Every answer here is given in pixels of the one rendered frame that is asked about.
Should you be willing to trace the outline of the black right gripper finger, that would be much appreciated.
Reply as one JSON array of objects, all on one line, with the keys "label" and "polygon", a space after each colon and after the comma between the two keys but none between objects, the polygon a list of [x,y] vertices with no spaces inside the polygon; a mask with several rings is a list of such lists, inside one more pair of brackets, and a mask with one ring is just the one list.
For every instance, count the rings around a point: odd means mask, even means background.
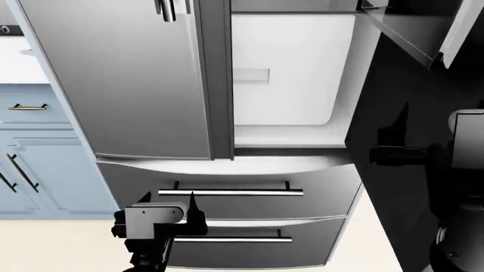
[{"label": "black right gripper finger", "polygon": [[394,122],[377,130],[377,145],[383,147],[404,147],[407,131],[409,103],[406,103]]}]

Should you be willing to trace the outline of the open fridge door dark inside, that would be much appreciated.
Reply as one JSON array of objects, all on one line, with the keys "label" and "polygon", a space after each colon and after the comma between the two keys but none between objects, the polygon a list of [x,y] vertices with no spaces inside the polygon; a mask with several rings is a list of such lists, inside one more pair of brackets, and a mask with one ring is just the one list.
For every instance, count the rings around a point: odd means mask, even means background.
[{"label": "open fridge door dark inside", "polygon": [[430,210],[424,166],[369,162],[377,130],[392,124],[409,103],[406,146],[445,146],[452,139],[449,116],[484,100],[484,0],[432,1],[448,19],[432,66],[427,69],[381,32],[346,137],[402,272],[429,268],[438,219]]}]

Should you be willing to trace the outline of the wide stainless fridge drawer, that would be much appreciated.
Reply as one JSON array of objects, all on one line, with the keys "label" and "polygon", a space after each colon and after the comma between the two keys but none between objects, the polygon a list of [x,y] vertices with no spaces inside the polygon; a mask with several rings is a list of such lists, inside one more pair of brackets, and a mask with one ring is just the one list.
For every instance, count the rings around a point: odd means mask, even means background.
[{"label": "wide stainless fridge drawer", "polygon": [[189,203],[190,196],[159,196],[179,182],[180,190],[283,190],[288,181],[303,196],[198,196],[196,203],[208,219],[294,219],[346,215],[361,185],[354,165],[312,172],[273,175],[199,175],[161,172],[100,162],[98,167],[120,208],[131,206],[147,192],[152,202]]}]

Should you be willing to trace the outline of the low stainless fridge drawer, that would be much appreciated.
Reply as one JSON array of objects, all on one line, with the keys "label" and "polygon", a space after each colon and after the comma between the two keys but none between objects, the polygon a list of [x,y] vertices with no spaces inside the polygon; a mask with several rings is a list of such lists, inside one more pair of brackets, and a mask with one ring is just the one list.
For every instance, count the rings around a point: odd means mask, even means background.
[{"label": "low stainless fridge drawer", "polygon": [[290,269],[327,263],[345,217],[209,220],[204,236],[292,237],[291,243],[174,242],[169,266],[189,269]]}]

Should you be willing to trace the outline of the fridge door shelf bin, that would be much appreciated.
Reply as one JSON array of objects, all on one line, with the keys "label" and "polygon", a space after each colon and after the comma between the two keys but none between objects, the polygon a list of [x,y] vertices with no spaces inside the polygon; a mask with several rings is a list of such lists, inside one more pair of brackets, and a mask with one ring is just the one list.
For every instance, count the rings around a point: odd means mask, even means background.
[{"label": "fridge door shelf bin", "polygon": [[359,9],[385,36],[429,69],[448,26],[448,19],[432,3],[432,0],[361,0]]}]

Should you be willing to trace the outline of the stainless steel fridge door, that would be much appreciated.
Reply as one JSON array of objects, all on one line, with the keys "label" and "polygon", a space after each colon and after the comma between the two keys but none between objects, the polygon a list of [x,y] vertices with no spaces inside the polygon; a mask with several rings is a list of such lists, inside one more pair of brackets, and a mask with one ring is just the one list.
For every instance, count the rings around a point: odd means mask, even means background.
[{"label": "stainless steel fridge door", "polygon": [[18,0],[97,156],[208,159],[195,15],[154,0]]}]

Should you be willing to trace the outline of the stainless steel fridge cabinet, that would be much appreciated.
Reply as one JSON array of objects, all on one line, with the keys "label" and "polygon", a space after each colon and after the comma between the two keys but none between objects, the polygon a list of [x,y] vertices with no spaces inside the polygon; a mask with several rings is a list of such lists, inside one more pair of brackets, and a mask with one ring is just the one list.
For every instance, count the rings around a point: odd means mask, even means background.
[{"label": "stainless steel fridge cabinet", "polygon": [[357,16],[316,0],[192,0],[209,159],[342,149]]}]

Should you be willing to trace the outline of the light blue kitchen cabinet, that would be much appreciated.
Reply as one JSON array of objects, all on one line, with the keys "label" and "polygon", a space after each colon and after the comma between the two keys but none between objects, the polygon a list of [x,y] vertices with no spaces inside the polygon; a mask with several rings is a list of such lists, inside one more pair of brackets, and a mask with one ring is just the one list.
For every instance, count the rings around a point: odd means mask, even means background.
[{"label": "light blue kitchen cabinet", "polygon": [[[0,24],[18,25],[5,0]],[[8,110],[16,104],[47,110]],[[35,192],[6,154],[33,183]],[[117,205],[48,84],[0,84],[0,220],[109,220]]]}]

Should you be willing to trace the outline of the white kitchen countertop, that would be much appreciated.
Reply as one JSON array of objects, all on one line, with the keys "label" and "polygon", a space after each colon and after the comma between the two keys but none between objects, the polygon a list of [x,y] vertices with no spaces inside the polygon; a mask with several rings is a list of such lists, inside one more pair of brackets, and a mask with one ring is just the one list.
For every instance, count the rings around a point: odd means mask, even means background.
[{"label": "white kitchen countertop", "polygon": [[23,36],[0,36],[0,84],[48,84]]}]

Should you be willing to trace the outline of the black stove control panel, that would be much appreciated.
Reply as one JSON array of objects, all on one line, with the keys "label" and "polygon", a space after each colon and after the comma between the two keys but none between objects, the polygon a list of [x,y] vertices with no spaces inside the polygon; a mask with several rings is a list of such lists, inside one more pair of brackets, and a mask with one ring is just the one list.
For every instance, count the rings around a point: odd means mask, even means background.
[{"label": "black stove control panel", "polygon": [[18,25],[0,24],[0,36],[24,36],[24,34]]}]

